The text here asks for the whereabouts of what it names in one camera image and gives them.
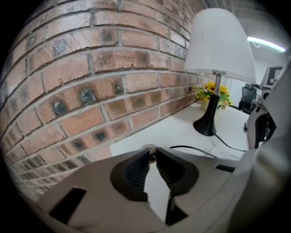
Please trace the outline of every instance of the fluorescent light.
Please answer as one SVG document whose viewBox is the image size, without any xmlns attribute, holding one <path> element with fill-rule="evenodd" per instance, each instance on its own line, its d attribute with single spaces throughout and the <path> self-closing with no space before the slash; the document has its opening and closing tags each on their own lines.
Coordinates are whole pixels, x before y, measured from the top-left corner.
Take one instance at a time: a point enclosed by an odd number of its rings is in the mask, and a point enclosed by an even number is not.
<svg viewBox="0 0 291 233">
<path fill-rule="evenodd" d="M 251 41 L 251 42 L 256 42 L 256 43 L 260 43 L 260 44 L 262 44 L 262 45 L 269 46 L 269 47 L 271 47 L 271 48 L 274 48 L 274 49 L 279 50 L 280 52 L 285 52 L 285 51 L 286 51 L 286 49 L 284 49 L 284 48 L 282 48 L 282 47 L 280 47 L 280 46 L 278 46 L 278 45 L 275 45 L 275 44 L 273 44 L 273 43 L 271 43 L 271 42 L 264 41 L 264 40 L 261 40 L 261 39 L 255 38 L 255 37 L 250 37 L 250 36 L 249 36 L 249 37 L 247 38 L 247 40 L 248 40 L 248 41 Z"/>
</svg>

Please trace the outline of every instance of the black chair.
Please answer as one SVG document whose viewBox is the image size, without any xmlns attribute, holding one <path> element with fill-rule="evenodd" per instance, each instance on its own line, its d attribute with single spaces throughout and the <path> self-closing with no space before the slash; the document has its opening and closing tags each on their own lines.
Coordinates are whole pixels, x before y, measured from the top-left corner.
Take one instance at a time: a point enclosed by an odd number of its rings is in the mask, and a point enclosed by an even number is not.
<svg viewBox="0 0 291 233">
<path fill-rule="evenodd" d="M 241 89 L 241 92 L 241 101 L 238 108 L 247 114 L 251 114 L 251 112 L 253 111 L 252 101 L 256 97 L 256 88 L 252 87 L 251 89 L 243 87 Z"/>
</svg>

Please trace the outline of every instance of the black power cord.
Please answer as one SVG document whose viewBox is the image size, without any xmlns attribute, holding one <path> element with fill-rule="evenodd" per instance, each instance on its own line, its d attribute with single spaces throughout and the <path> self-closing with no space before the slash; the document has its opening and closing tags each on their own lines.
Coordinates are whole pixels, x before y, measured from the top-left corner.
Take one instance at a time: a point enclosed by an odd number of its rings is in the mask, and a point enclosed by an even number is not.
<svg viewBox="0 0 291 233">
<path fill-rule="evenodd" d="M 218 137 L 215 133 L 213 133 L 224 145 L 226 145 L 227 147 L 231 148 L 231 149 L 234 149 L 234 150 L 237 150 L 237 151 L 243 151 L 243 152 L 246 152 L 244 150 L 240 150 L 240 149 L 236 149 L 236 148 L 233 148 L 233 147 L 230 147 L 229 145 L 227 145 L 220 137 Z"/>
<path fill-rule="evenodd" d="M 201 149 L 198 149 L 198 148 L 196 148 L 196 147 L 190 147 L 190 146 L 173 146 L 173 147 L 170 147 L 170 149 L 179 148 L 179 147 L 190 148 L 190 149 L 197 150 L 197 151 L 200 151 L 200 152 L 202 152 L 202 153 L 205 153 L 206 155 L 212 156 L 212 157 L 214 157 L 214 158 L 218 158 L 218 157 L 216 157 L 216 156 L 214 156 L 214 155 L 211 155 L 210 153 L 208 153 L 208 152 L 206 152 L 206 151 L 203 151 L 203 150 L 201 150 Z"/>
</svg>

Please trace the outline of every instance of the white table surface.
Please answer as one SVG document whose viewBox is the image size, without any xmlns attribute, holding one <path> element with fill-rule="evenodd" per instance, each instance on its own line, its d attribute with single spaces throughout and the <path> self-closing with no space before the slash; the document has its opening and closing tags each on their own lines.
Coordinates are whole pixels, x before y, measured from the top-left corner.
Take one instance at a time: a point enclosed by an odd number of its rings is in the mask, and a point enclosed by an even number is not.
<svg viewBox="0 0 291 233">
<path fill-rule="evenodd" d="M 201 135 L 193 128 L 193 121 L 199 119 L 204 112 L 200 104 L 194 103 L 176 114 L 110 146 L 112 156 L 139 150 L 146 144 L 158 147 L 185 145 L 197 147 L 201 150 L 226 159 L 240 159 L 244 152 L 236 151 L 225 146 L 215 136 Z M 215 116 L 216 134 L 229 146 L 247 150 L 247 137 L 243 130 L 249 115 L 227 107 Z M 176 150 L 206 156 L 206 154 L 188 148 Z M 169 188 L 161 178 L 156 164 L 150 165 L 150 171 L 145 180 L 145 192 L 153 211 L 165 220 L 168 204 Z"/>
</svg>

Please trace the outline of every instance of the yellow flower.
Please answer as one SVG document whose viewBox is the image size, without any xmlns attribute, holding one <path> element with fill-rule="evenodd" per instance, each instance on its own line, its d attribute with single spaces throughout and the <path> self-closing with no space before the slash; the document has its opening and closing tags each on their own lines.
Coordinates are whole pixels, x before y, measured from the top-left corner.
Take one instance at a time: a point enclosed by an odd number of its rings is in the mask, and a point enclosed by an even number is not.
<svg viewBox="0 0 291 233">
<path fill-rule="evenodd" d="M 214 92 L 215 89 L 215 82 L 209 81 L 207 84 L 204 84 L 204 87 L 206 87 L 211 92 Z"/>
<path fill-rule="evenodd" d="M 228 88 L 226 86 L 221 86 L 220 93 L 229 95 Z"/>
</svg>

